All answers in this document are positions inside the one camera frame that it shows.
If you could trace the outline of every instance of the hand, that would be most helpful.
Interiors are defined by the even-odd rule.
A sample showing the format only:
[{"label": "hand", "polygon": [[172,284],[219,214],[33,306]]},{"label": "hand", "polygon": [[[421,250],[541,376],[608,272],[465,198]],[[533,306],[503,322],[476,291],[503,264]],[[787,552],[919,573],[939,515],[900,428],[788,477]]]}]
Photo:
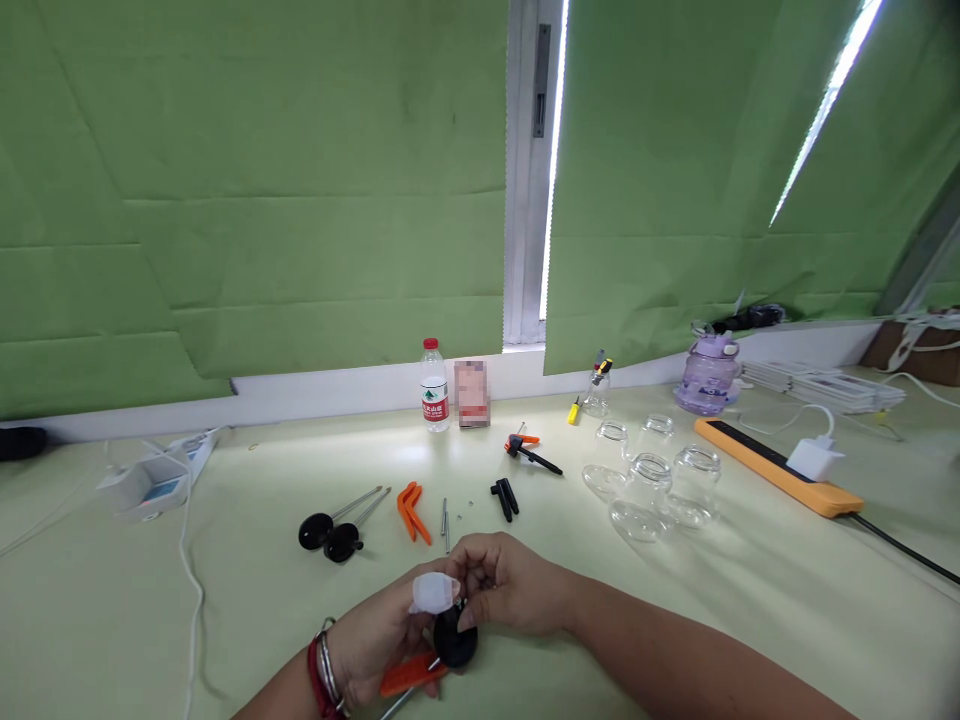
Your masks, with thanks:
[{"label": "hand", "polygon": [[[353,608],[327,630],[327,646],[337,689],[351,709],[366,705],[380,694],[384,673],[405,658],[430,650],[423,631],[433,615],[410,615],[413,580],[428,572],[443,572],[447,559],[440,558],[413,568],[375,595]],[[437,684],[424,685],[424,692],[437,697]]]},{"label": "hand", "polygon": [[569,628],[577,576],[544,560],[507,533],[467,535],[447,558],[444,572],[469,600],[458,630],[496,622],[526,635]]}]

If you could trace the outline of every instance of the orange plastic part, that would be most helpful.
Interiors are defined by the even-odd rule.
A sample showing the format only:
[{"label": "orange plastic part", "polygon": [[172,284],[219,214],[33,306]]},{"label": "orange plastic part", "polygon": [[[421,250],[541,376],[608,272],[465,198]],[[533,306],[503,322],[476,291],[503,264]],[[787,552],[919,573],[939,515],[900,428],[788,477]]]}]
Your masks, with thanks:
[{"label": "orange plastic part", "polygon": [[402,665],[387,670],[380,683],[381,697],[392,697],[406,692],[412,687],[426,685],[431,680],[439,680],[449,672],[449,668],[440,663],[435,670],[430,665],[437,659],[435,652],[424,653],[407,660]]},{"label": "orange plastic part", "polygon": [[540,438],[535,438],[533,437],[533,435],[517,435],[516,433],[513,433],[512,435],[510,435],[510,437],[507,438],[507,441],[503,444],[504,450],[510,449],[510,438],[515,438],[515,437],[521,438],[523,440],[523,442],[520,443],[521,445],[529,445],[530,447],[533,447],[534,445],[540,444]]},{"label": "orange plastic part", "polygon": [[410,534],[410,539],[413,542],[417,541],[417,533],[419,532],[423,536],[423,539],[426,540],[427,545],[433,545],[433,540],[430,538],[430,531],[427,530],[413,509],[413,506],[417,504],[422,494],[422,485],[417,485],[415,482],[410,483],[402,493],[397,495],[397,510],[400,512],[400,517],[403,518],[403,524],[407,526],[407,532]]},{"label": "orange plastic part", "polygon": [[397,511],[400,513],[400,517],[403,518],[403,524],[407,526],[407,532],[410,533],[410,539],[416,541],[417,531],[413,527],[413,522],[410,520],[410,516],[407,515],[407,510],[404,507],[403,503],[407,499],[407,496],[413,492],[413,489],[417,486],[415,482],[410,483],[407,487],[397,495]]}]

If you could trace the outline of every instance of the purple water bottle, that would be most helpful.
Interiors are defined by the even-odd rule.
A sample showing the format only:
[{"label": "purple water bottle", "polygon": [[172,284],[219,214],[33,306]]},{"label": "purple water bottle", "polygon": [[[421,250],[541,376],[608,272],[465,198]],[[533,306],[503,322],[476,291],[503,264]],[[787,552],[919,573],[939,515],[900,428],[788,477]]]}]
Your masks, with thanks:
[{"label": "purple water bottle", "polygon": [[727,404],[727,393],[740,373],[734,358],[740,346],[727,332],[704,335],[690,348],[687,368],[677,388],[677,405],[697,415],[719,415]]}]

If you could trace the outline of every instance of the white plastic cap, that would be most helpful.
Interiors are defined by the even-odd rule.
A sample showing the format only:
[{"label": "white plastic cap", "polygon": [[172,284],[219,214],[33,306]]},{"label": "white plastic cap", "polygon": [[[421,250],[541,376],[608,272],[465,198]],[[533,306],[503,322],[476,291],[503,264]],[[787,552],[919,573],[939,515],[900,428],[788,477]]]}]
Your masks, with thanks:
[{"label": "white plastic cap", "polygon": [[426,573],[413,580],[413,605],[410,614],[427,612],[439,615],[453,607],[460,583],[443,573]]},{"label": "white plastic cap", "polygon": [[838,458],[846,457],[843,453],[831,450],[832,447],[833,438],[826,435],[821,435],[816,440],[804,438],[797,443],[790,454],[787,467],[814,482],[823,482],[827,479],[827,470],[833,462]]}]

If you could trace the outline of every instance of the water bottle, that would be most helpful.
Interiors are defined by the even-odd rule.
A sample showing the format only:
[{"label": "water bottle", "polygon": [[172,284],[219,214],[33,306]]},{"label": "water bottle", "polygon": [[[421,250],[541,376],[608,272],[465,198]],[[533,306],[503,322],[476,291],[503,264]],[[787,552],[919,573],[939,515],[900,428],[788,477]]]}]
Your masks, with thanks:
[{"label": "water bottle", "polygon": [[437,348],[436,338],[423,341],[420,358],[420,399],[423,421],[430,432],[443,432],[450,427],[450,404],[447,402],[447,368]]},{"label": "water bottle", "polygon": [[697,415],[711,416],[723,412],[727,395],[740,365],[734,358],[740,346],[730,332],[704,335],[690,348],[687,368],[677,388],[677,405]]}]

